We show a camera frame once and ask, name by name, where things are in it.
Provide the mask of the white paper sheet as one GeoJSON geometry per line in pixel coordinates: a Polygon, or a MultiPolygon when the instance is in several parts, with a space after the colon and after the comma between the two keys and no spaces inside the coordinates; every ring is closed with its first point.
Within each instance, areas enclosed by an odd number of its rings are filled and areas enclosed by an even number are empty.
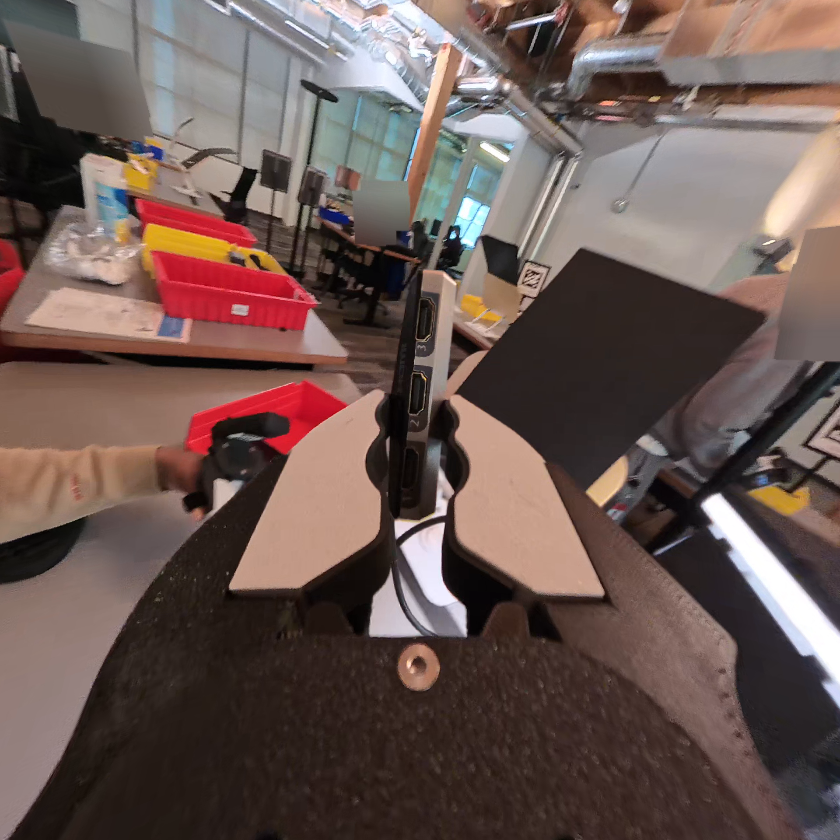
{"type": "Polygon", "coordinates": [[[165,314],[150,301],[69,287],[50,291],[26,319],[29,327],[154,340],[165,314]]]}

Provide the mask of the silver air duct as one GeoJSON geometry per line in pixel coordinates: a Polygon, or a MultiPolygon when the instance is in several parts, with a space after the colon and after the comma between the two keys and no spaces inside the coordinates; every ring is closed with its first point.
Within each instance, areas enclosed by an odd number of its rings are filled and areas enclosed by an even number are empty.
{"type": "Polygon", "coordinates": [[[502,76],[462,77],[455,85],[455,97],[471,106],[503,107],[546,151],[578,154],[581,142],[551,120],[541,105],[574,105],[582,101],[593,78],[599,75],[656,72],[666,40],[665,33],[598,38],[576,54],[565,80],[530,93],[502,76]]]}

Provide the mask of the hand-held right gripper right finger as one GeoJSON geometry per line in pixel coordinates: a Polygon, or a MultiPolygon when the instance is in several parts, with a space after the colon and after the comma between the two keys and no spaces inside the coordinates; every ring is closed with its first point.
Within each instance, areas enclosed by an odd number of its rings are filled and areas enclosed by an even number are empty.
{"type": "Polygon", "coordinates": [[[513,591],[601,601],[606,592],[543,457],[463,396],[447,403],[465,460],[453,502],[455,546],[513,591]]]}

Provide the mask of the wooden edged table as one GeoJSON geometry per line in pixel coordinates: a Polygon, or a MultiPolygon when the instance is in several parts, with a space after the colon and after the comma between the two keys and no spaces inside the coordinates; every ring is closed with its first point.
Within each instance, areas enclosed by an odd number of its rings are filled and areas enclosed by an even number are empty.
{"type": "Polygon", "coordinates": [[[217,322],[194,322],[190,340],[178,343],[128,339],[105,333],[40,328],[28,318],[51,291],[81,289],[81,280],[62,276],[46,263],[47,243],[38,247],[28,272],[2,318],[2,339],[19,349],[68,350],[84,353],[130,354],[189,360],[267,363],[280,368],[311,369],[317,365],[347,363],[349,354],[316,313],[310,313],[302,331],[279,331],[217,322]]]}

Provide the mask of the person's left hand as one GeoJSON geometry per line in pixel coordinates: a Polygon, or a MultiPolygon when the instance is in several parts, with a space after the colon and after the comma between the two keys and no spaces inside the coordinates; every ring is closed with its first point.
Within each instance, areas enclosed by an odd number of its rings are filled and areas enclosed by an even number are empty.
{"type": "Polygon", "coordinates": [[[203,456],[172,446],[158,447],[154,466],[158,487],[163,492],[196,493],[201,488],[203,456]]]}

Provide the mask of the black panel on stand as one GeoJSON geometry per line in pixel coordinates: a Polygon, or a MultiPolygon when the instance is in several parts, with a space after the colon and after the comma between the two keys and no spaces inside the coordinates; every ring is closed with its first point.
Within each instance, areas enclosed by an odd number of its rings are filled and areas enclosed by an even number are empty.
{"type": "Polygon", "coordinates": [[[304,271],[306,268],[309,228],[312,222],[313,211],[320,206],[326,180],[326,172],[312,165],[308,165],[303,173],[298,195],[301,216],[299,235],[302,236],[301,242],[299,243],[300,253],[298,255],[298,267],[300,271],[304,271]]]}
{"type": "Polygon", "coordinates": [[[291,179],[291,158],[273,150],[264,149],[261,153],[259,182],[270,191],[269,221],[266,226],[266,252],[271,252],[272,236],[275,223],[277,195],[287,194],[291,179]]]}

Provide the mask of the wooden support post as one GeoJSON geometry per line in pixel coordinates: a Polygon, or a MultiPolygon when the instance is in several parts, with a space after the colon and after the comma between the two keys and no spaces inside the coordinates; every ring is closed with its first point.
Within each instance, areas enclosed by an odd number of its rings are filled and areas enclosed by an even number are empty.
{"type": "Polygon", "coordinates": [[[462,58],[461,52],[452,44],[443,44],[436,57],[413,158],[407,171],[410,221],[415,218],[462,58]]]}

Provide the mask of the black HDMI switch box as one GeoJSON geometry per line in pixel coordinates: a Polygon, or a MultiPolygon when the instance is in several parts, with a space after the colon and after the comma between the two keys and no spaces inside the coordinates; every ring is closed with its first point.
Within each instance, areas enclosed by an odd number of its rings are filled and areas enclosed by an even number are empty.
{"type": "Polygon", "coordinates": [[[406,306],[387,401],[387,504],[396,523],[408,523],[396,537],[392,584],[405,618],[422,636],[434,636],[406,599],[414,587],[417,604],[424,600],[404,548],[409,540],[445,520],[438,513],[445,445],[438,412],[445,401],[455,313],[455,281],[443,271],[424,269],[406,287],[406,306]]]}

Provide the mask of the person's left forearm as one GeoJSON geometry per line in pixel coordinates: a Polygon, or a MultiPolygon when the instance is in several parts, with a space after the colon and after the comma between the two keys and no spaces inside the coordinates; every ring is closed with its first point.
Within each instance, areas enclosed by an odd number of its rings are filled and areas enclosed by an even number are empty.
{"type": "Polygon", "coordinates": [[[1,543],[161,492],[155,446],[1,450],[1,543]]]}

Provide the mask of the red plastic tub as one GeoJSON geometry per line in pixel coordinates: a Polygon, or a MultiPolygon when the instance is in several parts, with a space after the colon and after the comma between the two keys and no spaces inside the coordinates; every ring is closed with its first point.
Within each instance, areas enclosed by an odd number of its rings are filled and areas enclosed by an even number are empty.
{"type": "Polygon", "coordinates": [[[11,241],[1,239],[1,298],[0,313],[4,315],[9,302],[16,293],[22,279],[25,277],[25,268],[21,261],[18,248],[11,241]]]}

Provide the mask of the red plastic bin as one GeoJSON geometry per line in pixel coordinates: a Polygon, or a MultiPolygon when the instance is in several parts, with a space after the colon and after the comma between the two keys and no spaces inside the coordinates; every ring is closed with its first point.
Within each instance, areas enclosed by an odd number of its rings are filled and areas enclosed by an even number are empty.
{"type": "Polygon", "coordinates": [[[151,259],[161,306],[175,319],[301,331],[319,304],[283,273],[165,251],[151,259]]]}
{"type": "Polygon", "coordinates": [[[198,213],[182,206],[169,206],[149,199],[135,198],[138,218],[145,228],[150,224],[187,233],[221,239],[229,244],[256,247],[258,239],[247,227],[221,217],[198,213]]]}
{"type": "Polygon", "coordinates": [[[346,406],[346,402],[310,381],[281,385],[194,414],[187,428],[185,447],[206,455],[217,423],[230,418],[275,413],[288,420],[289,429],[281,436],[268,437],[266,443],[276,452],[287,455],[313,428],[346,406]]]}

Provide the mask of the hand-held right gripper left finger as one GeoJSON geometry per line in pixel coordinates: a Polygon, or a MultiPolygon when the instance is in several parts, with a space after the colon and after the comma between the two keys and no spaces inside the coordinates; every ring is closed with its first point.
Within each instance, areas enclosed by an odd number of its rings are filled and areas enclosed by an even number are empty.
{"type": "Polygon", "coordinates": [[[366,458],[384,402],[383,391],[371,391],[294,446],[229,582],[232,594],[300,595],[372,545],[382,495],[366,458]]]}

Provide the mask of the clear plastic bag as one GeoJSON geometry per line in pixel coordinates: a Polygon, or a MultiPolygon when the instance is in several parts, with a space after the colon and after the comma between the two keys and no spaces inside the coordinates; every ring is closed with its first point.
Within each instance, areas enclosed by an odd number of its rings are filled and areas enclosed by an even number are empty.
{"type": "Polygon", "coordinates": [[[126,286],[141,268],[143,244],[129,230],[112,238],[101,227],[71,222],[55,227],[45,242],[45,263],[63,277],[109,287],[126,286]]]}

